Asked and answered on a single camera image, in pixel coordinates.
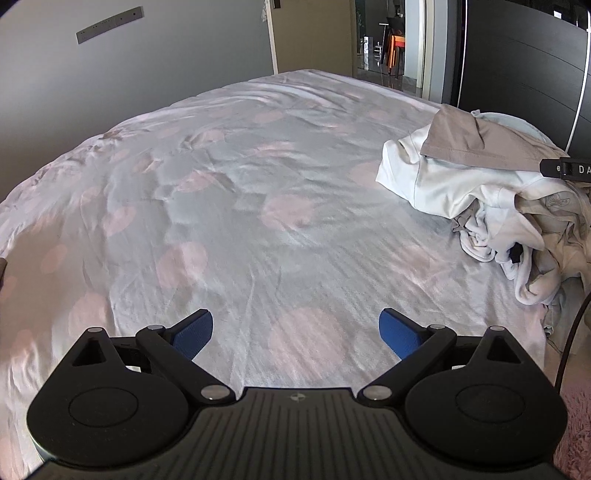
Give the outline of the orange chair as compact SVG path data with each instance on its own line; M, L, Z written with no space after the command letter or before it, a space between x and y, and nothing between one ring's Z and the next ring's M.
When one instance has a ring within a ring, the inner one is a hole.
M401 63L406 49L406 37L403 35L390 35L388 39L387 67L389 74L399 77Z

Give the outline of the pile of light clothes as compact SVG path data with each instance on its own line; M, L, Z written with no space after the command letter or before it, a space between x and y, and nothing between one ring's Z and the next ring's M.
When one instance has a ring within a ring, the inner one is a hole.
M501 267L521 304L546 306L554 330L590 293L590 187L566 182L538 199L511 200L474 200L453 219L454 231L465 253Z

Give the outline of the white cream sweatshirt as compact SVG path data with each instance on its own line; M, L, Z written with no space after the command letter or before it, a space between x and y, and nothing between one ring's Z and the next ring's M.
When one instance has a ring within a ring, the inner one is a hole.
M556 185L540 174L457 165L420 153L427 139L421 128L407 137L384 144L377 183L423 213L447 219L457 217L475 200L509 209L515 198L537 200L552 195Z

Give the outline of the taupe grey garment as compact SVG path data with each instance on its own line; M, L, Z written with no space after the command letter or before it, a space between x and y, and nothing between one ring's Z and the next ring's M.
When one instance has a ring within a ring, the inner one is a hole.
M566 156L551 142L449 105L435 115L421 154L463 166L531 172L544 159Z

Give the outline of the black wardrobe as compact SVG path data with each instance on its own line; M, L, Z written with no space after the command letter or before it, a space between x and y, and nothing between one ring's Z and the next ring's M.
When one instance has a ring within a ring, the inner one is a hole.
M568 155L590 156L590 4L459 4L452 102L530 122Z

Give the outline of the grey wall strip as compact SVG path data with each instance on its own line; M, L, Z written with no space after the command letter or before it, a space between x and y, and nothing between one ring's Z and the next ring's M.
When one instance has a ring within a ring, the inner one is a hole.
M85 43L99 35L109 32L113 29L129 24L144 17L141 6L134 7L109 18L101 20L91 26L88 26L76 33L77 44Z

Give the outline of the beige door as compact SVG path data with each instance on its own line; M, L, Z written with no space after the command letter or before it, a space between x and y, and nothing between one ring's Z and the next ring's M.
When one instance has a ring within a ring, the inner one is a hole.
M266 1L264 7L274 73L315 69L356 75L352 0Z

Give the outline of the pink dotted grey bedsheet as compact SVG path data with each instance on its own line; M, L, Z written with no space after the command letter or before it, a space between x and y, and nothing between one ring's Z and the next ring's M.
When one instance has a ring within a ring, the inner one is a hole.
M541 306L465 254L447 219L377 183L384 144L435 105L297 71L128 119L1 204L1 475L40 462L27 408L89 327L131 336L211 311L199 366L245 386L360 388L388 370L380 312L509 328L537 363Z

